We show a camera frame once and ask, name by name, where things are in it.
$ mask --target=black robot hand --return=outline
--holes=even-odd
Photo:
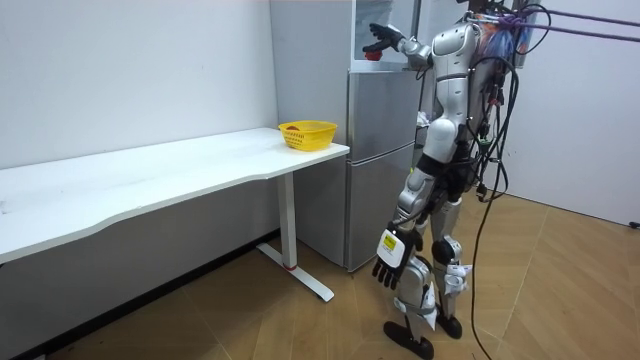
[[[393,232],[396,230],[396,227],[389,223],[387,226],[387,230]],[[411,256],[411,252],[414,247],[417,251],[422,251],[422,237],[420,234],[414,229],[408,234],[404,234],[400,231],[395,232],[396,237],[400,239],[404,243],[404,254],[402,254],[402,261],[397,268],[392,268],[386,262],[378,257],[376,260],[376,264],[373,267],[372,275],[378,278],[378,281],[383,284],[385,287],[390,287],[391,290],[395,290],[398,285],[398,280],[400,280],[400,275],[402,275],[402,271],[404,271],[404,267],[407,265],[409,261],[409,257]]]
[[[373,45],[365,46],[362,48],[364,52],[376,52],[385,50],[388,47],[392,47],[395,51],[398,51],[398,43],[404,39],[404,35],[401,32],[389,27],[382,26],[380,24],[369,24],[369,30],[373,33],[379,41]]]

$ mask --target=baseboard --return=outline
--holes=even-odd
[[[196,280],[197,278],[204,276],[211,271],[219,268],[220,266],[237,259],[238,257],[248,253],[256,248],[258,244],[267,242],[271,239],[280,236],[280,229],[274,230],[268,234],[259,237],[256,240],[245,244],[230,253],[222,255],[221,257],[210,261],[188,273],[181,275],[165,284],[158,286],[157,288],[147,291],[146,293],[129,300],[126,303],[119,305],[102,315],[76,326],[75,328],[60,334],[53,339],[42,343],[30,350],[23,352],[22,354],[11,358],[11,360],[33,360],[42,354],[54,353],[65,346],[68,346],[81,338],[91,334],[92,332],[109,325],[110,323],[140,309],[141,307],[181,288],[182,286]]]

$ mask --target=red object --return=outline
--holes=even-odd
[[[380,59],[382,58],[382,51],[364,53],[364,57],[369,61],[380,61]]]

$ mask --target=table leg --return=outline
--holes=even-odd
[[[296,211],[293,197],[293,173],[278,177],[278,206],[280,208],[280,238],[282,254],[267,244],[258,245],[258,250],[273,259],[289,273],[295,276],[319,298],[329,301],[333,292],[321,282],[298,267],[296,253]]]

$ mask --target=freezer door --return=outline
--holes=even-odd
[[[347,142],[358,163],[415,139],[420,81],[413,71],[349,74]]]
[[[376,255],[380,234],[392,220],[409,175],[413,144],[383,157],[347,167],[347,269]]]

